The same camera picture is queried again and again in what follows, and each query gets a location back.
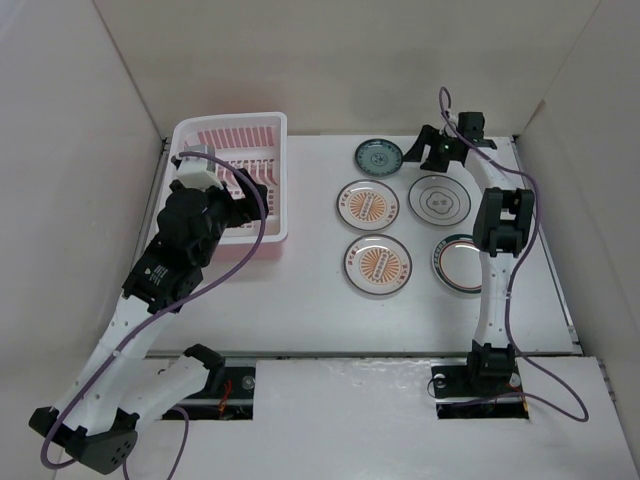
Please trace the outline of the blue floral plate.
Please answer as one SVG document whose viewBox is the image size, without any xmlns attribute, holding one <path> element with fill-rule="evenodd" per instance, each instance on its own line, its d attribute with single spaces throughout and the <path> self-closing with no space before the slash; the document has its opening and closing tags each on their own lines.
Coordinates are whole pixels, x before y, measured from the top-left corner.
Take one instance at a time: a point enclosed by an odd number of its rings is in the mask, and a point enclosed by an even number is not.
<svg viewBox="0 0 640 480">
<path fill-rule="evenodd" d="M 355 150 L 356 166 L 372 177 L 387 177 L 402 166 L 402 150 L 386 139 L 374 138 L 362 142 Z"/>
</svg>

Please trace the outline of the orange sunburst plate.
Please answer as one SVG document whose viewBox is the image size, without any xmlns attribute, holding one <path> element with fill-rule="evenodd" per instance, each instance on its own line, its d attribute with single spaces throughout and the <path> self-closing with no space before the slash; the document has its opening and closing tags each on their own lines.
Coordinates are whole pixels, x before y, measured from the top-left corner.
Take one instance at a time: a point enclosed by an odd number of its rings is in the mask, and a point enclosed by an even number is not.
<svg viewBox="0 0 640 480">
<path fill-rule="evenodd" d="M 377 232 L 398 218 L 400 201 L 386 184 L 376 180 L 356 180 L 345 185 L 336 199 L 339 218 L 349 227 Z"/>
<path fill-rule="evenodd" d="M 384 234 L 364 235 L 346 249 L 342 268 L 349 284 L 372 296 L 394 295 L 403 289 L 413 273 L 408 249 Z"/>
</svg>

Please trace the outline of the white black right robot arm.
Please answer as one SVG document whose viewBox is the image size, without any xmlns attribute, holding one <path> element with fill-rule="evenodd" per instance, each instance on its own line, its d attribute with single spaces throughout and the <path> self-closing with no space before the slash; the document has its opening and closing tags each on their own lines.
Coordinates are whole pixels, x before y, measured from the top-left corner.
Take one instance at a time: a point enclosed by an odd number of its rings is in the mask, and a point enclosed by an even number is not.
<svg viewBox="0 0 640 480">
<path fill-rule="evenodd" d="M 471 174 L 482 193 L 472 231 L 482 285 L 478 324 L 466 361 L 434 367 L 433 385 L 438 399 L 492 398 L 509 394 L 508 383 L 517 373 L 511 296 L 514 274 L 535 235 L 531 225 L 536 194 L 517 184 L 523 172 L 499 163 L 497 147 L 484 137 L 482 113 L 454 116 L 445 107 L 441 116 L 445 126 L 440 130 L 423 126 L 403 160 L 421 162 L 423 170 L 441 173 L 458 162 Z"/>
</svg>

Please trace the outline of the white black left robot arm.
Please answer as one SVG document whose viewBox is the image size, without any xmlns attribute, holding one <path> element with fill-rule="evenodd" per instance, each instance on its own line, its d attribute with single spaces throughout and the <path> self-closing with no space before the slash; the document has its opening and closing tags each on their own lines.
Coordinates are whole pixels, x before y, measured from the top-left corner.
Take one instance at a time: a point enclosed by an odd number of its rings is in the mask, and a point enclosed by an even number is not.
<svg viewBox="0 0 640 480">
<path fill-rule="evenodd" d="M 211 291 L 203 270 L 223 233 L 257 221 L 265 232 L 268 189 L 244 168 L 230 167 L 242 197 L 234 198 L 212 172 L 181 174 L 157 215 L 158 231 L 129 272 L 122 296 L 98 345 L 73 387 L 54 405 L 40 407 L 29 420 L 40 434 L 41 462 L 65 468 L 48 457 L 61 447 L 70 464 L 109 475 L 125 466 L 141 431 L 180 402 L 223 387 L 225 359 L 202 345 L 187 348 L 148 385 L 133 384 L 150 347 L 188 302 Z"/>
</svg>

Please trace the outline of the white pink dish rack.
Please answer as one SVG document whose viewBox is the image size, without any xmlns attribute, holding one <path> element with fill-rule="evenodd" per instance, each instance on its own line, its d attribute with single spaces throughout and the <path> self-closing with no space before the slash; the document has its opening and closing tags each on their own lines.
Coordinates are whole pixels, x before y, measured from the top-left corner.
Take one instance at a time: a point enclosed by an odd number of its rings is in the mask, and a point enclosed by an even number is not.
<svg viewBox="0 0 640 480">
<path fill-rule="evenodd" d="M 279 259 L 288 237 L 287 140 L 288 119 L 282 112 L 193 117 L 178 123 L 171 137 L 170 157 L 207 146 L 267 188 L 268 216 L 256 260 Z"/>
</svg>

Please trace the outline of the white plate grey rim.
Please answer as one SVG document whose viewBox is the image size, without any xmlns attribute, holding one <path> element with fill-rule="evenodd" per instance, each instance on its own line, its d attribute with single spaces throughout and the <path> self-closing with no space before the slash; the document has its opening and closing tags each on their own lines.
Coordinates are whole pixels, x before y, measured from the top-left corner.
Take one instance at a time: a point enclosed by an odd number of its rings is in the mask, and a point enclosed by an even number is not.
<svg viewBox="0 0 640 480">
<path fill-rule="evenodd" d="M 444 175 L 427 175 L 416 180 L 409 189 L 408 202 L 418 218 L 439 227 L 460 224 L 471 211 L 468 190 Z"/>
</svg>

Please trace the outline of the green red rimmed plate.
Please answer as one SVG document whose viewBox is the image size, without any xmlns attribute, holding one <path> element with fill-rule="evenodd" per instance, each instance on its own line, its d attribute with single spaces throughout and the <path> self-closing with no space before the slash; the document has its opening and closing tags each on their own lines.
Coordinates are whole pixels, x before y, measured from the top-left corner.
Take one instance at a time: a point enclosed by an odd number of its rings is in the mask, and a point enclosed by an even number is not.
<svg viewBox="0 0 640 480">
<path fill-rule="evenodd" d="M 479 295 L 482 272 L 479 249 L 471 235 L 452 234 L 442 239 L 432 254 L 436 277 L 450 290 L 462 295 Z"/>
</svg>

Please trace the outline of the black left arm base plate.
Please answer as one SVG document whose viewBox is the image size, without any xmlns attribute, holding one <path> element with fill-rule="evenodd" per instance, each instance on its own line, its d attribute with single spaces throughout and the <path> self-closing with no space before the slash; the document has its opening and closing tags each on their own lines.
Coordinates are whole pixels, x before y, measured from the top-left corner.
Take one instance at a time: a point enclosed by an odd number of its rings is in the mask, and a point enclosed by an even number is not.
<svg viewBox="0 0 640 480">
<path fill-rule="evenodd" d="M 210 375 L 205 387 L 180 401 L 191 421 L 245 421 L 253 419 L 256 387 L 254 366 L 227 366 Z"/>
</svg>

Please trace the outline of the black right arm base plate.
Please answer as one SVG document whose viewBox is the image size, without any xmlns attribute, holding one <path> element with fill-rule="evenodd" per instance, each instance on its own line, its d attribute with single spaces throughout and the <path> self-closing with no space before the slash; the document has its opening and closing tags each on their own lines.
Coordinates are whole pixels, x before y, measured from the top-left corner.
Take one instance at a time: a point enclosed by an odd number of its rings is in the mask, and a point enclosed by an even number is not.
<svg viewBox="0 0 640 480">
<path fill-rule="evenodd" d="M 436 401 L 439 420 L 528 420 L 526 401 L 519 396 L 518 370 L 507 376 L 472 380 L 464 364 L 436 363 L 431 367 L 430 395 Z"/>
</svg>

